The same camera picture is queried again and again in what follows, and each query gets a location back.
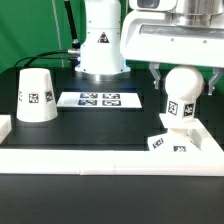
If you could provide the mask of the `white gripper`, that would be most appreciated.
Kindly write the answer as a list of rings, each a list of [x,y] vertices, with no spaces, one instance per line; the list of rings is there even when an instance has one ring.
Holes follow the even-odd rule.
[[[120,49],[129,60],[148,61],[156,89],[159,63],[215,67],[208,94],[223,77],[224,0],[129,0]]]

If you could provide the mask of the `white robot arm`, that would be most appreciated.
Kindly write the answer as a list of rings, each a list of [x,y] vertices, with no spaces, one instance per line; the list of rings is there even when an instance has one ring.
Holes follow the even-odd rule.
[[[224,0],[84,0],[86,40],[76,71],[93,80],[127,72],[128,60],[149,64],[154,83],[159,66],[210,67],[208,91],[224,76]]]

